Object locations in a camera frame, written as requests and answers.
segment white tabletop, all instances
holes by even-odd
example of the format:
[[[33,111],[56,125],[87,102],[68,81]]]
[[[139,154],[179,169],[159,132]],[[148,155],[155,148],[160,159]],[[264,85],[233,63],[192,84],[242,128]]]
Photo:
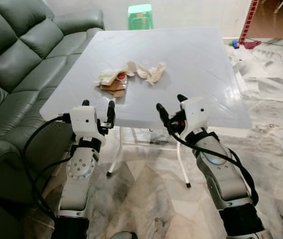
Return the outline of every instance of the white tabletop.
[[[94,81],[102,70],[123,68],[128,61],[147,68],[163,62],[167,68],[154,86],[138,76],[128,78],[125,96],[115,99],[115,125],[162,128],[156,103],[172,114],[179,110],[177,94],[183,94],[206,96],[209,126],[250,127],[222,37],[214,27],[98,32],[41,108],[41,115],[50,120],[87,99],[104,120],[114,98]]]

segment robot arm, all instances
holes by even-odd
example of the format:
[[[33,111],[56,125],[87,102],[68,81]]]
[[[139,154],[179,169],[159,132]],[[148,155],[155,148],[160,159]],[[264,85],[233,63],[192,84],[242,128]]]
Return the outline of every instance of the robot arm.
[[[181,110],[171,119],[161,104],[157,104],[157,110],[169,134],[192,148],[215,207],[223,219],[227,239],[273,239],[257,216],[255,205],[258,195],[251,175],[242,166],[237,155],[219,142],[214,132],[206,131],[206,100],[187,99],[182,95],[178,95],[178,100],[181,102]],[[242,176],[249,183],[251,193]]]
[[[70,111],[70,121],[76,142],[71,148],[67,164],[67,180],[56,215],[52,239],[86,239],[89,218],[92,215],[94,192],[92,173],[99,162],[100,147],[105,134],[113,128],[114,102],[110,101],[107,122],[101,123],[95,108],[85,100],[83,106]]]

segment red object on floor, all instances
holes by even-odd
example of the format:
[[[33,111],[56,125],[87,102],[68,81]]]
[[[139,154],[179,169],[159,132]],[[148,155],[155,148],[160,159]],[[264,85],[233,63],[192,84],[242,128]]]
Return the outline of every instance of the red object on floor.
[[[260,41],[245,42],[244,46],[246,49],[254,49],[256,46],[261,45]]]

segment trash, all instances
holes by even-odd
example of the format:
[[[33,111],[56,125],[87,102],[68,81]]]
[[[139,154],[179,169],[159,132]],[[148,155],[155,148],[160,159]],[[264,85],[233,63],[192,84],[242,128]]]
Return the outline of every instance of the trash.
[[[261,45],[260,41],[245,42],[244,47],[246,49],[254,49],[256,46]]]
[[[155,83],[160,80],[160,77],[165,69],[165,65],[159,65],[158,67],[150,68],[146,82],[149,82],[152,86],[155,85]]]
[[[103,91],[107,91],[115,98],[119,98],[124,96],[127,88],[127,76],[133,77],[137,73],[140,78],[146,79],[146,82],[153,86],[160,80],[165,69],[165,64],[147,69],[142,65],[137,66],[133,61],[129,61],[126,68],[102,71],[95,81],[95,86],[98,86]]]
[[[127,76],[125,73],[120,73],[110,86],[100,85],[99,88],[112,94],[115,98],[122,97],[127,88]]]

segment marble floor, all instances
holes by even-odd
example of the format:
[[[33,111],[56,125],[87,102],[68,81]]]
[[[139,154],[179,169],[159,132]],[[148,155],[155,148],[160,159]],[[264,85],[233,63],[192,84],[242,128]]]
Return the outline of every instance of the marble floor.
[[[262,39],[282,44],[283,39]],[[283,47],[262,44],[253,50],[226,46],[249,110],[247,137],[220,135],[240,156],[260,195],[257,210],[275,239],[283,239]],[[162,130],[136,129],[137,140],[174,148]],[[133,142],[124,129],[125,141]],[[105,174],[119,146],[118,129],[107,136],[94,174],[97,180],[89,239],[109,239],[118,231],[135,231],[140,239],[224,239],[226,232],[191,151],[182,147],[192,187],[186,188],[176,153],[125,146],[113,176]],[[65,173],[48,185],[46,200],[56,209]],[[23,220],[25,238],[48,239],[53,223],[37,209]]]

